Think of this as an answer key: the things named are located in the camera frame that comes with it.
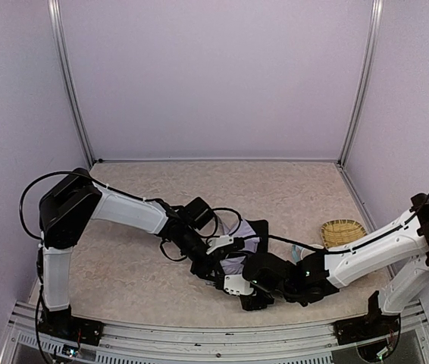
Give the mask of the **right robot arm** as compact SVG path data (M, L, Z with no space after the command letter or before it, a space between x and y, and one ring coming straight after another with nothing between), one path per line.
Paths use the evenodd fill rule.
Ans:
M405 306L429 283L429 195L412 197L412 207L396 220L339 248L302 246L297 263L272 253L256 253L243 267L241 281L266 293L281 293L303 306L337 293L353 281L400 260L406 264L386 287L368 299L366 314L336 321L340 345L396 331Z

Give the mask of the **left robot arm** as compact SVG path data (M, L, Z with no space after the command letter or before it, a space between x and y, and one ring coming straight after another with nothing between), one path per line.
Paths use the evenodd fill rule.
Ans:
M117 190L84 168L62 173L62 180L39 201L41 245L37 269L42 286L39 294L42 316L37 330L77 345L99 345L104 325L71 313L70 262L91 220L110 221L140 229L172 242L183 259L191 261L197 277L218 282L220 262L241 250L244 242L231 234L203 237L199 234L215 218L201 198L186 206L170 206L162 199L146 199Z

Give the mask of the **light blue ceramic mug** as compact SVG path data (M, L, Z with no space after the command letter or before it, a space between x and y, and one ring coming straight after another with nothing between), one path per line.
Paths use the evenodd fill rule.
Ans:
M312 246L311 249L308 249L305 247L294 245L292 248L293 263L296 264L296 263L302 261L306 256L309 256L312 253L314 253L315 249L318 249L318 246Z

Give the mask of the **woven bamboo tray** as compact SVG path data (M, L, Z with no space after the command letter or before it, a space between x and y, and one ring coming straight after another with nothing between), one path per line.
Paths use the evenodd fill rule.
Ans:
M321 226L321 239L324 247L345 246L367 235L362 224L351 219L327 221Z

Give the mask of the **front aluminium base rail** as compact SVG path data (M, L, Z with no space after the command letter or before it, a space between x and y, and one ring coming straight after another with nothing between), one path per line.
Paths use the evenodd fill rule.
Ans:
M106 320L98 345L81 344L77 355L61 351L70 343L35 334L35 307L15 304L0 343L0 363L18 362L25 350L42 348L59 362L72 363L333 363L357 344L340 344L334 324L319 321L255 328L175 328Z

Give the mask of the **left aluminium frame post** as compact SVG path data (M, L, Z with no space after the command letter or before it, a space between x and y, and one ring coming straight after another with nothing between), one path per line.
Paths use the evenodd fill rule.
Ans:
M80 104L77 97L77 91L74 85L74 77L70 67L67 53L67 43L64 33L64 27L61 16L61 6L58 0L48 0L49 17L52 25L52 35L55 42L55 48L58 55L58 62L61 69L61 75L67 96L68 105L73 118L74 129L80 142L80 148L83 153L86 165L91 168L95 162L94 152L89 141L86 125L80 110Z

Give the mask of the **aluminium frame post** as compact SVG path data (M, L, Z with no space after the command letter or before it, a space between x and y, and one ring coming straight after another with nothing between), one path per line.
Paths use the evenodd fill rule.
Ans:
M371 69L374 61L374 54L377 48L378 33L383 13L384 2L374 0L371 3L371 16L368 28L368 35L365 43L365 51L362 59L362 69L359 75L358 86L355 94L355 101L351 110L349 125L343 146L338 158L338 165L345 169L349 161L350 152L355 142L355 136L360 122L365 97L371 79Z
M94 152L89 141L86 125L80 110L80 104L77 97L77 91L74 85L74 77L70 67L67 53L67 43L64 33L64 27L61 16L61 6L58 0L48 0L49 17L52 25L52 35L55 42L55 48L58 55L58 62L61 69L61 75L67 96L68 105L73 118L74 129L80 142L80 148L83 153L86 165L91 168L95 162Z

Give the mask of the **right aluminium frame post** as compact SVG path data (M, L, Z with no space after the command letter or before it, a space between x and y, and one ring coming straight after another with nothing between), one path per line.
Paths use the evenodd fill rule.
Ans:
M365 51L362 59L362 69L359 75L358 86L355 94L355 101L351 110L349 125L343 146L338 158L338 165L345 169L349 161L350 152L355 142L355 136L360 122L365 97L371 79L371 69L374 61L374 54L377 48L378 33L383 13L384 2L374 0L371 3L371 16L368 28L368 35L365 43Z

